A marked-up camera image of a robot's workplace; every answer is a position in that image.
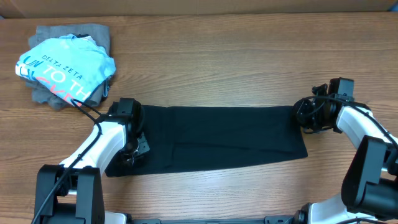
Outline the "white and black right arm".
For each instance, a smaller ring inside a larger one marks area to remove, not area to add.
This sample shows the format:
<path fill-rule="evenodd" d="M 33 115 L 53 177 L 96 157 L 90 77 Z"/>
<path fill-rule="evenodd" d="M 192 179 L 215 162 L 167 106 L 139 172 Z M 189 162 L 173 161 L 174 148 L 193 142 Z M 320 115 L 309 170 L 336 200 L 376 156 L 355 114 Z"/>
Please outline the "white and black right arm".
<path fill-rule="evenodd" d="M 294 104 L 305 134 L 329 129 L 345 134 L 356 149 L 341 191 L 328 200 L 308 203 L 289 223 L 385 223 L 397 219 L 397 138 L 354 99 L 354 81 L 334 78 L 312 88 L 312 96 Z"/>

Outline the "dark teal t-shirt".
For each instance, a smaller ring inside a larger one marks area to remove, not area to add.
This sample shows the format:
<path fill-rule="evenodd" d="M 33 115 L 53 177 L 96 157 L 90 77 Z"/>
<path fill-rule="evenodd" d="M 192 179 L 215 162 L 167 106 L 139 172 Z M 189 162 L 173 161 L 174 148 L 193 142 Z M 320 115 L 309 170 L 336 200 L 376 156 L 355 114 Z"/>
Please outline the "dark teal t-shirt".
<path fill-rule="evenodd" d="M 144 107 L 149 152 L 108 177 L 232 169 L 308 156 L 292 107 Z"/>

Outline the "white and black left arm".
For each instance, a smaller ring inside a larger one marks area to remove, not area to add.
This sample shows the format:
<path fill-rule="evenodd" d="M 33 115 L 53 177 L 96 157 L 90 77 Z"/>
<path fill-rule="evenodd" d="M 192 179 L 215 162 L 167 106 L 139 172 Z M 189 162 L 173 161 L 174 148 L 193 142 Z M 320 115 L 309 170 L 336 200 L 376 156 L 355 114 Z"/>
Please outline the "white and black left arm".
<path fill-rule="evenodd" d="M 131 168 L 149 152 L 145 116 L 138 101 L 121 98 L 93 120 L 92 133 L 72 155 L 42 166 L 33 223 L 132 223 L 129 214 L 105 210 L 101 177 L 108 166 Z"/>

